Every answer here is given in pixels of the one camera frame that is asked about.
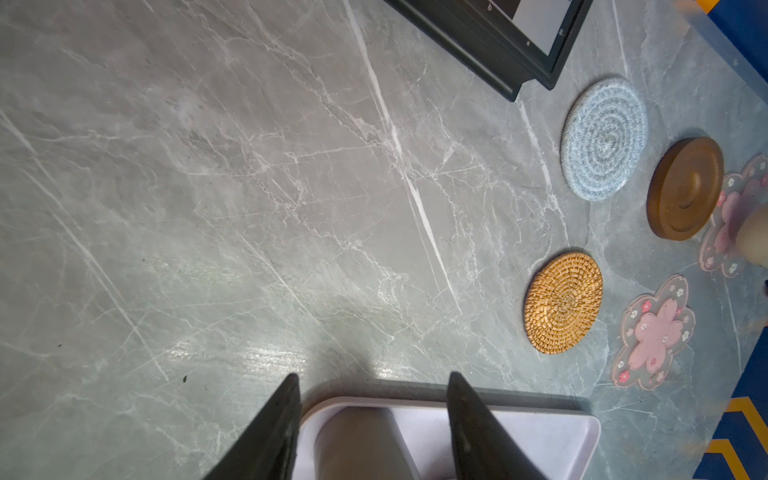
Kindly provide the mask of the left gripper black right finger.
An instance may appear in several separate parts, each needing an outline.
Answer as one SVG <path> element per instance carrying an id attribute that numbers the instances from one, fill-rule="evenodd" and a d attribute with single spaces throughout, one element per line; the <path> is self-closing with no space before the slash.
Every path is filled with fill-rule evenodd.
<path id="1" fill-rule="evenodd" d="M 545 479 L 459 372 L 447 386 L 457 479 Z"/>

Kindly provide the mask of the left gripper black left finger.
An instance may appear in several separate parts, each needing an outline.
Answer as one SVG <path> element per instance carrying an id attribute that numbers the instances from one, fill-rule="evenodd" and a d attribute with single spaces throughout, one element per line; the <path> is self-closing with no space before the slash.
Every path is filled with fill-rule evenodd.
<path id="1" fill-rule="evenodd" d="M 290 373 L 204 479 L 290 479 L 300 414 L 299 377 Z"/>

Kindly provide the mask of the tan rattan round coaster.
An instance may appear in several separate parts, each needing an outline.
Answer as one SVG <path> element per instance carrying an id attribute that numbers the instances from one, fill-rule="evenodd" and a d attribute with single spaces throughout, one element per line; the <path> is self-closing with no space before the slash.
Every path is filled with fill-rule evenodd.
<path id="1" fill-rule="evenodd" d="M 532 346 L 557 355 L 576 346 L 597 320 L 603 278 L 588 254 L 564 253 L 534 276 L 524 303 L 524 327 Z"/>

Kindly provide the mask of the pink flower coaster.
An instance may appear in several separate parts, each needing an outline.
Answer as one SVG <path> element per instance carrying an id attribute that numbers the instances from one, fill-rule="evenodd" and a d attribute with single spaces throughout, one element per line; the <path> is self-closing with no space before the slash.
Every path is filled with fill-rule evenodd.
<path id="1" fill-rule="evenodd" d="M 767 203 L 767 156 L 758 154 L 737 173 L 726 173 L 700 248 L 703 271 L 738 276 L 747 264 L 736 238 L 747 217 Z"/>
<path id="2" fill-rule="evenodd" d="M 688 306 L 689 296 L 687 279 L 675 274 L 655 292 L 629 303 L 620 322 L 622 348 L 611 368 L 615 386 L 637 385 L 651 391 L 664 382 L 675 357 L 695 332 L 696 315 Z"/>

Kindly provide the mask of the brown wooden round coaster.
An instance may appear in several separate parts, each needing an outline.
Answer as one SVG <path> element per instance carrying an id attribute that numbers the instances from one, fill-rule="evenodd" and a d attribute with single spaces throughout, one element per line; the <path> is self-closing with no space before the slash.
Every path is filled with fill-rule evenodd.
<path id="1" fill-rule="evenodd" d="M 685 241 L 709 221 L 724 179 L 722 150 L 710 137 L 685 138 L 662 156 L 647 196 L 653 233 Z"/>

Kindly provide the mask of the light blue woven coaster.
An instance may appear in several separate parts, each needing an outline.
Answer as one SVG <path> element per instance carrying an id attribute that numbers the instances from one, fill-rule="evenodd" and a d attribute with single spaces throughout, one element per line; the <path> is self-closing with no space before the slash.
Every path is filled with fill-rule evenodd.
<path id="1" fill-rule="evenodd" d="M 629 180 L 645 150 L 649 121 L 640 92 L 621 76 L 608 76 L 575 100 L 561 136 L 560 161 L 579 198 L 612 197 Z"/>

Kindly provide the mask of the white ceramic mug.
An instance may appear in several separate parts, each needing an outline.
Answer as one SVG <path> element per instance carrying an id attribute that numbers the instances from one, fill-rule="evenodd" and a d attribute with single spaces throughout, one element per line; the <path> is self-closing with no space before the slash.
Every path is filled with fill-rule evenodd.
<path id="1" fill-rule="evenodd" d="M 736 237 L 741 256 L 751 264 L 768 269 L 768 205 L 752 211 L 742 223 Z"/>

